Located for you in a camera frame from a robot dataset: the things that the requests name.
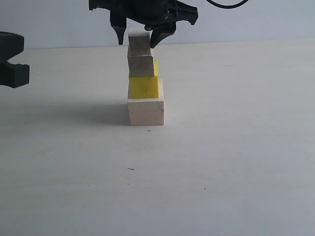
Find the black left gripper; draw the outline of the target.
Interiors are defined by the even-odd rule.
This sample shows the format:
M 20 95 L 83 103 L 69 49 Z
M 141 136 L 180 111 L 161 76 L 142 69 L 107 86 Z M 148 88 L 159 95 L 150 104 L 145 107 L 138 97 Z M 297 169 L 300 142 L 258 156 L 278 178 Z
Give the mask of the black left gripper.
M 10 64 L 9 59 L 24 50 L 24 37 L 11 32 L 0 32 L 0 85 L 18 88 L 30 82 L 30 66 Z

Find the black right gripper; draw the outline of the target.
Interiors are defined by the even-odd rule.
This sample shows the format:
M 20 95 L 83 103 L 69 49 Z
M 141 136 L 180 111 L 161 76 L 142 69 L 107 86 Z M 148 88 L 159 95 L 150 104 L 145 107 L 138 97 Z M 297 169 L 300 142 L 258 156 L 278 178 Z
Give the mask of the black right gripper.
M 110 24 L 115 31 L 118 44 L 123 45 L 127 19 L 143 24 L 152 30 L 150 47 L 155 48 L 162 40 L 172 36 L 178 21 L 194 25 L 198 19 L 196 7 L 178 0 L 91 0 L 89 9 L 110 11 Z

